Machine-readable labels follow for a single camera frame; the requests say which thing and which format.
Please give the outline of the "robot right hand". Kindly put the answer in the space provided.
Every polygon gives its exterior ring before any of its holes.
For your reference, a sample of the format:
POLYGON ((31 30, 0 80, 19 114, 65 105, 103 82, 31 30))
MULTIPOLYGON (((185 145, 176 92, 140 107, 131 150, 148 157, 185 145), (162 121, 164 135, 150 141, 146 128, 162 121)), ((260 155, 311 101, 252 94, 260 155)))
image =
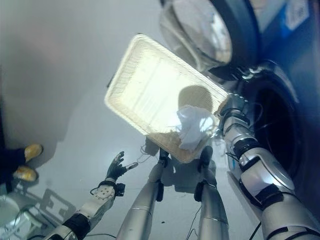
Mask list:
POLYGON ((222 117, 226 113, 238 110, 243 111, 248 101, 241 95, 230 93, 227 98, 219 105, 216 112, 214 113, 217 117, 222 117))

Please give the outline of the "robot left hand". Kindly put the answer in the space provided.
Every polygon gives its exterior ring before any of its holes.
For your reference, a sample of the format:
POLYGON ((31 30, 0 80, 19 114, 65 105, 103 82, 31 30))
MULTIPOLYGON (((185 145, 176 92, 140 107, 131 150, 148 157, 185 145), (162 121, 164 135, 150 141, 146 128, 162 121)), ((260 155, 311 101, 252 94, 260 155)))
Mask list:
POLYGON ((129 170, 136 168, 139 165, 138 162, 133 162, 129 165, 124 166, 122 164, 122 162, 124 161, 124 156, 125 152, 121 151, 114 157, 107 170, 105 177, 106 181, 116 182, 117 179, 121 177, 123 174, 125 174, 129 170))

